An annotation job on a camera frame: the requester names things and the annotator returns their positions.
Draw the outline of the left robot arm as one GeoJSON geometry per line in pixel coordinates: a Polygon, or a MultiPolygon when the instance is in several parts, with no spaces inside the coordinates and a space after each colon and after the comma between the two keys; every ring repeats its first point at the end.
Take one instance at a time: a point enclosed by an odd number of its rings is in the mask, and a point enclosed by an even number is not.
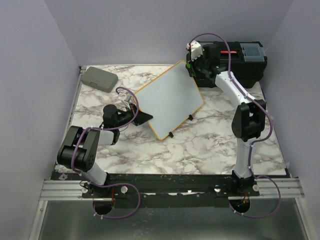
{"type": "Polygon", "coordinates": [[[94,187],[93,191],[101,198],[107,197],[111,185],[107,182],[108,173],[96,163],[99,145],[113,146],[120,137],[120,129],[129,124],[142,125],[152,120],[151,114],[145,113],[130,103],[125,110],[113,104],[103,108],[100,127],[82,128],[72,125],[57,153],[57,163],[78,173],[94,187]]]}

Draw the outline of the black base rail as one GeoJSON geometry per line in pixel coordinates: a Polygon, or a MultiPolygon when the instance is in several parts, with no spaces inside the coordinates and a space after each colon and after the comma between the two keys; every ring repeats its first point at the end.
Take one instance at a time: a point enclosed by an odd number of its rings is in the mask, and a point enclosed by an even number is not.
{"type": "Polygon", "coordinates": [[[106,180],[101,188],[81,180],[75,173],[51,176],[57,189],[79,190],[77,200],[92,201],[98,212],[112,208],[196,208],[229,207],[230,199],[247,201],[259,196],[257,182],[236,180],[233,175],[186,174],[116,174],[106,180]]]}

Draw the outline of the aluminium frame rail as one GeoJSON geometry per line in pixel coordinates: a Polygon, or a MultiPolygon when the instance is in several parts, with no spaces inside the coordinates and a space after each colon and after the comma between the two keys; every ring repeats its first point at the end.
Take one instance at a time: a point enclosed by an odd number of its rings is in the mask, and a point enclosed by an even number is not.
{"type": "Polygon", "coordinates": [[[82,200],[81,187],[77,185],[76,180],[71,178],[73,173],[59,173],[60,167],[55,164],[52,174],[43,181],[36,214],[29,235],[30,240],[39,240],[41,238],[43,223],[49,202],[53,201],[77,201],[82,200]]]}

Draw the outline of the black plastic toolbox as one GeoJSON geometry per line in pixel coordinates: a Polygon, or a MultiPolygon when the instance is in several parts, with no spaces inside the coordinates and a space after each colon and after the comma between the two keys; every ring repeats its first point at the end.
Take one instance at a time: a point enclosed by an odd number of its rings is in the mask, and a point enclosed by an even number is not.
{"type": "MultiPolygon", "coordinates": [[[[202,56],[216,58],[216,74],[228,70],[228,49],[222,41],[200,41],[202,56]]],[[[268,58],[259,41],[228,42],[231,55],[230,71],[246,89],[252,88],[264,76],[268,58]]],[[[215,88],[215,78],[193,77],[199,88],[215,88]]]]}

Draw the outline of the yellow framed whiteboard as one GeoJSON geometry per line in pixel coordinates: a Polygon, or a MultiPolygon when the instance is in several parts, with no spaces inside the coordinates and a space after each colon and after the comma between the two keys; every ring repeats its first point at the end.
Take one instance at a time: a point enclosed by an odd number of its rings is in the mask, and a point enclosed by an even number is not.
{"type": "Polygon", "coordinates": [[[153,116],[148,124],[161,141],[172,137],[173,131],[204,105],[204,99],[184,60],[142,86],[135,96],[139,110],[153,116]]]}

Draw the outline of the green whiteboard eraser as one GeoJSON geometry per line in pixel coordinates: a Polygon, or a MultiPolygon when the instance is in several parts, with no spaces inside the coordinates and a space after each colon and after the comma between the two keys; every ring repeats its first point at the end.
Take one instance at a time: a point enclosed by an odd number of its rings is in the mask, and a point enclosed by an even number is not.
{"type": "Polygon", "coordinates": [[[189,76],[192,77],[191,65],[190,65],[189,63],[186,63],[186,64],[185,64],[185,67],[186,67],[186,69],[187,69],[187,71],[188,71],[189,76]]]}

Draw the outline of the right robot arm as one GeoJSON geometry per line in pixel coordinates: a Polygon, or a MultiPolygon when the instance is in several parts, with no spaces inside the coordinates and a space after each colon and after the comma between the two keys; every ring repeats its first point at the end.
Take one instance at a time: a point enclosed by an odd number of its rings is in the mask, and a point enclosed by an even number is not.
{"type": "Polygon", "coordinates": [[[253,181],[252,143],[265,129],[266,103],[247,92],[259,82],[267,66],[267,56],[260,42],[221,42],[193,40],[186,47],[186,69],[200,88],[219,88],[235,108],[231,130],[237,139],[235,179],[230,191],[241,196],[253,181]]]}

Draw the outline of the grey plastic case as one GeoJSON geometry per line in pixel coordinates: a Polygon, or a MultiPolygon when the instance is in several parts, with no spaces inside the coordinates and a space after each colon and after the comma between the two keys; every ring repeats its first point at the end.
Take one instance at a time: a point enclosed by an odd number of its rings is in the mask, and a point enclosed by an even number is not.
{"type": "Polygon", "coordinates": [[[90,66],[80,77],[80,80],[86,86],[110,93],[119,78],[114,73],[90,66]]]}

